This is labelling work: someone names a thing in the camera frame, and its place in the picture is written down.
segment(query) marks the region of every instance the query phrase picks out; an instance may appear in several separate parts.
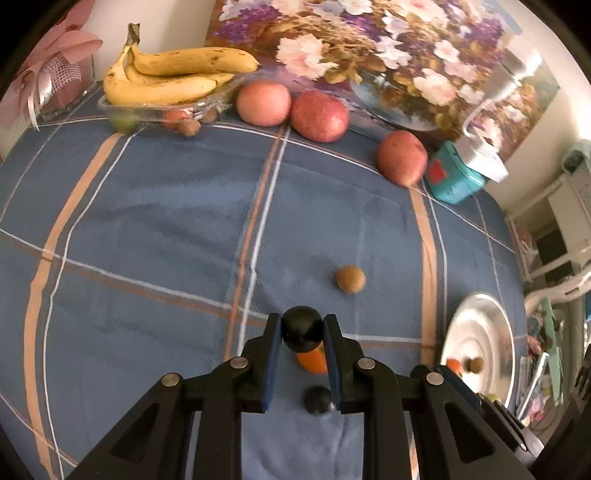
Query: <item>metal screw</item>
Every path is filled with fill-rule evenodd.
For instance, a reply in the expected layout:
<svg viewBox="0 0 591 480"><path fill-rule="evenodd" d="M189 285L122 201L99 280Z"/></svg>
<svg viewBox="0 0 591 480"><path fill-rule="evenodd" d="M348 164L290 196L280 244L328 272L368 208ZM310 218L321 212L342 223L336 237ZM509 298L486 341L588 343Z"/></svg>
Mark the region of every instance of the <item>metal screw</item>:
<svg viewBox="0 0 591 480"><path fill-rule="evenodd" d="M441 385L443 383L443 377L437 372L431 372L427 374L427 383L435 386Z"/></svg>
<svg viewBox="0 0 591 480"><path fill-rule="evenodd" d="M181 378L178 374L166 374L160 381L165 387L173 387L181 381Z"/></svg>
<svg viewBox="0 0 591 480"><path fill-rule="evenodd" d="M375 360L373 358L364 356L363 358L357 360L357 365L359 365L359 368L363 370L371 370L373 367L375 367Z"/></svg>
<svg viewBox="0 0 591 480"><path fill-rule="evenodd" d="M230 360L230 366L232 368L245 368L248 365L248 359L244 358L243 356L235 356Z"/></svg>

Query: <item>bunch of bananas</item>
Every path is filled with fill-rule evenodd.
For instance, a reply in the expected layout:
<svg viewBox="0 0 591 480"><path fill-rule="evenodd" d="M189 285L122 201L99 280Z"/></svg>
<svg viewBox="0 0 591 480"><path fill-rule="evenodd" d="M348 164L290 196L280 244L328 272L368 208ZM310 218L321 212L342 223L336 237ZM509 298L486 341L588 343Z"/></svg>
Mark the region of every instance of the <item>bunch of bananas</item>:
<svg viewBox="0 0 591 480"><path fill-rule="evenodd" d="M129 24L127 42L103 81L111 105L191 103L234 74L254 72L259 66L255 57L236 48L187 48L147 55L140 52L138 43L139 24Z"/></svg>

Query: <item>floral painting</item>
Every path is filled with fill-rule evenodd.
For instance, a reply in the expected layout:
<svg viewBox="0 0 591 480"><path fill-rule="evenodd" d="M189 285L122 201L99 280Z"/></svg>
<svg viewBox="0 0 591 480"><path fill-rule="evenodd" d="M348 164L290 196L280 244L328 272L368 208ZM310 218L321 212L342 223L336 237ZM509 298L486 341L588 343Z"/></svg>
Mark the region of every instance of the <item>floral painting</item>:
<svg viewBox="0 0 591 480"><path fill-rule="evenodd" d="M218 0L207 45L248 50L278 75L440 142L460 135L514 34L504 11L479 0ZM472 125L506 161L557 91L542 63Z"/></svg>

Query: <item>metal plate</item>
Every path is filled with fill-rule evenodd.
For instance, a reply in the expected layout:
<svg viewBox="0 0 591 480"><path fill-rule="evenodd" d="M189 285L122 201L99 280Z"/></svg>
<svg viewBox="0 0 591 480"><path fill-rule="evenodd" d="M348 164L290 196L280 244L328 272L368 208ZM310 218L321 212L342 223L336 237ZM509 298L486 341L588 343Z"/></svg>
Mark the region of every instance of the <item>metal plate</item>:
<svg viewBox="0 0 591 480"><path fill-rule="evenodd" d="M467 362L481 356L484 370L471 373ZM441 364L456 358L464 366L462 380L475 393L496 395L508 406L515 377L511 325L501 304L488 293L473 293L457 308L447 330Z"/></svg>

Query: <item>teal container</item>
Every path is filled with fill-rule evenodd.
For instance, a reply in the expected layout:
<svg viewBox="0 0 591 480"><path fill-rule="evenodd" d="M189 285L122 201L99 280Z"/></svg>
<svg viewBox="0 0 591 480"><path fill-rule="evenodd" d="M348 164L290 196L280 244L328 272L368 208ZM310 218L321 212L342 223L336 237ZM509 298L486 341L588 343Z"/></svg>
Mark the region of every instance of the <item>teal container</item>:
<svg viewBox="0 0 591 480"><path fill-rule="evenodd" d="M456 205L482 190L486 177L466 167L453 142L445 141L429 161L425 179L437 200Z"/></svg>

